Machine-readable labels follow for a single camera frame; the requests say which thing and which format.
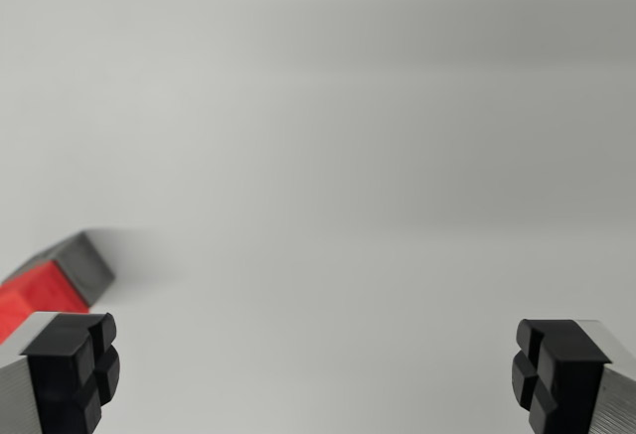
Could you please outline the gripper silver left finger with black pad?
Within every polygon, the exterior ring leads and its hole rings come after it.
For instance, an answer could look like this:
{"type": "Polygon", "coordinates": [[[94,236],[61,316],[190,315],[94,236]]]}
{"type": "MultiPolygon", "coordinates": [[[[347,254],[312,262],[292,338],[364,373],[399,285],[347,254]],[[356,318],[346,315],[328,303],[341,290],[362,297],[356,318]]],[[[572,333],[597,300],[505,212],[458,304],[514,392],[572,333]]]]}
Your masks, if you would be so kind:
{"type": "Polygon", "coordinates": [[[36,312],[1,344],[1,431],[95,431],[120,377],[113,316],[36,312]]]}

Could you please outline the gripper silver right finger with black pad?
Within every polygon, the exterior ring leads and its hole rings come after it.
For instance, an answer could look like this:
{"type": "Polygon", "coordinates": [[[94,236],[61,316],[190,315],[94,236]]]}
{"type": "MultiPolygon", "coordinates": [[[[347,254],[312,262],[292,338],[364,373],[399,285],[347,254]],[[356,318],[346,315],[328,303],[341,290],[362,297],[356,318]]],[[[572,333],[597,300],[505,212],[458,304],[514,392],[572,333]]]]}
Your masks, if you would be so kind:
{"type": "Polygon", "coordinates": [[[635,356],[593,320],[522,320],[512,387],[535,433],[633,433],[635,356]]]}

